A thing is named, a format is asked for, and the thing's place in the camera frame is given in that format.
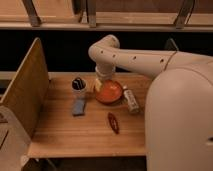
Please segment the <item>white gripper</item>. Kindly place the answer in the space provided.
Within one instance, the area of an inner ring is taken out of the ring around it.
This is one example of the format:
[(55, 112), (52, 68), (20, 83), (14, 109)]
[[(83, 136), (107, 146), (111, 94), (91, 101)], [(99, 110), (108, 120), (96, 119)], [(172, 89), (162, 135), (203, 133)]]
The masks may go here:
[(102, 82), (105, 80), (110, 80), (115, 74), (116, 67), (111, 65), (97, 65), (95, 67), (95, 72), (97, 78), (95, 79), (94, 88), (96, 91), (100, 91), (102, 87)]

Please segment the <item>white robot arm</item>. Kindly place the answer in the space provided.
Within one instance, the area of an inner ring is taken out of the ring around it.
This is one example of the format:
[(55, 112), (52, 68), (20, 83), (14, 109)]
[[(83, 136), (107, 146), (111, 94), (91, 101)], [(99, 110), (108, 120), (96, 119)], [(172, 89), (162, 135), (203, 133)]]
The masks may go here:
[(117, 67), (152, 79), (145, 103), (148, 171), (213, 171), (213, 57), (122, 49), (113, 35), (88, 54), (101, 80)]

